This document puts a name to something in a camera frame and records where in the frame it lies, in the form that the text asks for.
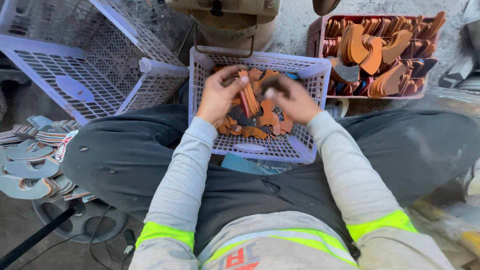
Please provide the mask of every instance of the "plastic crate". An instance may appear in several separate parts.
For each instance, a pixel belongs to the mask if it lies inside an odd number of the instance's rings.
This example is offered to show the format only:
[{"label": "plastic crate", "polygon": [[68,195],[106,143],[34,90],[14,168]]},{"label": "plastic crate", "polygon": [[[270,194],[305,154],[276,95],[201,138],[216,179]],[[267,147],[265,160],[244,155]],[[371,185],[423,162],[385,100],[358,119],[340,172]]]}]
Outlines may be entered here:
[{"label": "plastic crate", "polygon": [[[361,24],[364,19],[371,19],[371,18],[387,18],[391,19],[392,17],[395,16],[403,16],[407,19],[415,19],[417,16],[413,15],[401,15],[401,14],[376,14],[376,15],[371,15],[371,14],[329,14],[326,16],[322,16],[318,18],[315,22],[313,22],[309,29],[308,29],[308,39],[307,39],[307,56],[309,57],[319,57],[323,58],[323,47],[324,47],[324,39],[333,39],[333,38],[327,38],[325,37],[325,26],[326,23],[328,22],[329,19],[346,19],[346,20],[352,20],[353,23],[355,24]],[[434,17],[425,17],[423,20],[424,22],[431,22],[435,18]],[[383,20],[379,25],[379,28],[383,27]],[[430,40],[432,44],[437,44],[439,38],[440,38],[440,32],[441,28],[437,32],[437,34]],[[420,99],[425,95],[425,91],[427,90],[427,83],[428,83],[428,74],[423,78],[425,80],[425,83],[423,84],[423,87],[420,89],[419,93],[414,95],[414,96],[406,96],[406,97],[378,97],[376,99]],[[369,98],[366,96],[327,96],[327,98]]]},{"label": "plastic crate", "polygon": [[[247,54],[240,49],[225,49],[199,46],[201,50],[215,53]],[[204,83],[215,66],[233,64],[245,64],[251,68],[260,70],[271,69],[273,71],[297,73],[301,83],[305,86],[311,97],[322,109],[325,107],[326,91],[323,86],[328,85],[332,65],[329,60],[310,58],[294,55],[284,55],[267,52],[254,52],[249,58],[234,58],[213,54],[199,53],[192,48],[190,50],[190,88],[189,88],[189,124],[197,114]],[[250,144],[259,148],[255,153],[241,151],[236,148],[237,144]],[[290,161],[298,163],[311,163],[315,160],[316,145],[313,137],[307,132],[307,128],[300,124],[294,124],[291,135],[280,136],[278,140],[260,140],[255,137],[225,136],[219,134],[213,145],[213,154],[225,155],[229,152],[237,156],[262,159]]]},{"label": "plastic crate", "polygon": [[0,50],[82,125],[167,101],[189,70],[119,1],[91,2],[5,0]]}]

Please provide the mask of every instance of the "hand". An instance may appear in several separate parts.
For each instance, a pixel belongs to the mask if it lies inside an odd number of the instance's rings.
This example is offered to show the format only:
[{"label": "hand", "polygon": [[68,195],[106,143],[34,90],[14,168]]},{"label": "hand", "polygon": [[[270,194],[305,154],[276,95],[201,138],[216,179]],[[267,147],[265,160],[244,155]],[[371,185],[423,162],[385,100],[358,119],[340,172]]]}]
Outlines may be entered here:
[{"label": "hand", "polygon": [[224,67],[205,81],[197,116],[215,128],[223,123],[235,95],[250,83],[247,76],[237,78],[240,70],[248,70],[248,67],[245,65]]},{"label": "hand", "polygon": [[265,98],[274,101],[294,122],[306,125],[323,111],[300,83],[286,76],[277,76],[273,80],[272,85],[281,89],[268,88]]}]

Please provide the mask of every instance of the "black cable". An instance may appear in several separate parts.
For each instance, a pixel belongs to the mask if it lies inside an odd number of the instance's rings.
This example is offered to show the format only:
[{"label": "black cable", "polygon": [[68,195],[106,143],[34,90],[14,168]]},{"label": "black cable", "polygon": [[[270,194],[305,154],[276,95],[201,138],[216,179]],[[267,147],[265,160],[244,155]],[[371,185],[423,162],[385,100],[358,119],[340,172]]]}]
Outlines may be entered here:
[{"label": "black cable", "polygon": [[[120,270],[123,270],[123,262],[124,262],[124,261],[129,257],[129,255],[132,254],[133,252],[130,252],[129,254],[127,254],[121,261],[116,261],[116,260],[113,259],[112,254],[110,253],[110,251],[109,251],[108,248],[107,248],[107,245],[106,245],[98,236],[95,236],[95,233],[96,233],[98,227],[100,226],[100,223],[102,222],[102,219],[105,217],[105,215],[107,214],[107,212],[110,210],[111,207],[112,207],[112,206],[110,205],[110,206],[107,208],[107,210],[103,213],[102,217],[101,217],[100,220],[98,221],[95,229],[93,230],[92,237],[90,238],[90,241],[89,241],[89,243],[88,243],[87,250],[88,250],[88,254],[90,255],[90,257],[92,257],[92,259],[93,259],[94,261],[96,261],[97,263],[99,263],[101,266],[105,267],[105,268],[108,269],[108,270],[113,270],[113,269],[107,267],[106,265],[104,265],[103,263],[101,263],[100,260],[98,260],[98,259],[92,254],[92,252],[90,251],[90,244],[93,242],[93,238],[96,237],[96,238],[102,243],[103,247],[105,248],[105,250],[106,250],[107,253],[108,253],[108,256],[110,256],[110,259],[111,259],[114,263],[120,263],[120,264],[121,264],[121,265],[120,265]],[[59,243],[54,244],[53,246],[51,246],[51,247],[47,248],[46,250],[42,251],[42,252],[41,252],[40,254],[38,254],[35,258],[31,259],[30,261],[28,261],[27,263],[25,263],[24,265],[22,265],[18,270],[20,270],[20,269],[22,269],[23,267],[27,266],[28,264],[30,264],[31,262],[33,262],[34,260],[36,260],[38,257],[42,256],[45,252],[49,251],[50,249],[52,249],[52,248],[54,248],[54,247],[56,247],[56,246],[58,246],[58,245],[60,245],[60,244],[63,244],[63,243],[65,243],[65,242],[67,242],[67,241],[70,241],[72,238],[77,237],[77,236],[80,236],[80,235],[87,235],[87,234],[85,234],[85,233],[83,233],[83,234],[77,234],[77,235],[74,235],[74,236],[68,238],[67,240],[63,240],[63,241],[61,241],[61,242],[59,242]]]},{"label": "black cable", "polygon": [[104,268],[108,269],[108,270],[113,270],[112,268],[106,266],[105,264],[103,264],[102,262],[100,262],[99,259],[97,259],[93,254],[92,252],[90,251],[90,244],[93,242],[93,238],[95,237],[95,233],[96,233],[96,230],[98,229],[100,223],[102,222],[102,219],[105,217],[105,215],[107,214],[108,210],[110,210],[110,208],[112,208],[112,206],[110,205],[107,210],[105,210],[105,212],[103,213],[102,217],[100,218],[100,220],[98,221],[95,229],[93,230],[93,233],[92,233],[92,237],[90,237],[90,241],[88,242],[88,246],[87,246],[87,251],[88,251],[88,254],[90,255],[90,257],[92,257],[92,259],[94,261],[96,261],[97,263],[99,263],[101,266],[103,266]]},{"label": "black cable", "polygon": [[183,40],[183,42],[180,46],[180,49],[177,52],[177,58],[180,56],[180,53],[183,50],[183,46],[185,46],[185,42],[187,41],[188,36],[190,35],[190,32],[192,32],[192,28],[193,28],[194,23],[195,23],[195,20],[192,20],[192,23],[190,24],[190,29],[188,30],[187,35],[185,36],[185,39]]},{"label": "black cable", "polygon": [[49,251],[51,248],[56,247],[56,246],[58,246],[58,245],[60,245],[60,244],[63,244],[63,243],[65,243],[65,242],[67,242],[67,241],[70,241],[72,238],[77,237],[77,236],[80,236],[80,235],[86,235],[86,234],[84,234],[84,233],[83,233],[83,234],[77,234],[77,235],[74,235],[74,236],[68,238],[67,240],[63,240],[63,241],[61,241],[61,242],[59,242],[59,243],[54,244],[53,246],[51,246],[51,247],[45,249],[44,251],[42,251],[42,253],[38,254],[35,258],[31,259],[30,261],[28,261],[27,263],[25,263],[24,265],[22,265],[18,270],[20,270],[20,269],[22,269],[23,267],[27,266],[28,264],[30,264],[31,262],[33,262],[34,260],[36,260],[38,257],[42,256],[45,252]]}]

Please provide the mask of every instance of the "dark pants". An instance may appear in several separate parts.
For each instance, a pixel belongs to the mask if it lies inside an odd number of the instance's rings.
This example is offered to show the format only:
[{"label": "dark pants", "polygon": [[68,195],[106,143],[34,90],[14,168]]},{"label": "dark pants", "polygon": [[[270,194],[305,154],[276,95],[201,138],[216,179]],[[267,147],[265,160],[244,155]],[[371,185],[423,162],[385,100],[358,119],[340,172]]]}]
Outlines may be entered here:
[{"label": "dark pants", "polygon": [[[167,146],[181,138],[187,122],[187,108],[178,104],[93,121],[67,145],[61,169],[77,185],[143,220],[171,161]],[[480,126],[465,115],[393,110],[340,123],[402,207],[465,172],[480,156]],[[269,176],[209,165],[194,253],[230,221],[288,210],[310,214],[352,242],[321,161]]]}]

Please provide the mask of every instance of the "person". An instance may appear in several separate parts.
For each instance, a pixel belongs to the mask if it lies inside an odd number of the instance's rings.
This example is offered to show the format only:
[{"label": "person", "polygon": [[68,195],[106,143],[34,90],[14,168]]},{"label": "person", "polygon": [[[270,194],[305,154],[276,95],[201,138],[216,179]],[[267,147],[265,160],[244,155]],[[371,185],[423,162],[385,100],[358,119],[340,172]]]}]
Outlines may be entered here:
[{"label": "person", "polygon": [[453,269],[403,208],[478,159],[475,120],[393,110],[339,124],[281,77],[289,97],[265,97],[306,126],[321,159],[236,172],[208,163],[216,126],[249,83],[232,77],[242,69],[207,78],[188,128],[187,108],[169,104],[92,121],[64,145],[72,181],[144,220],[130,269]]}]

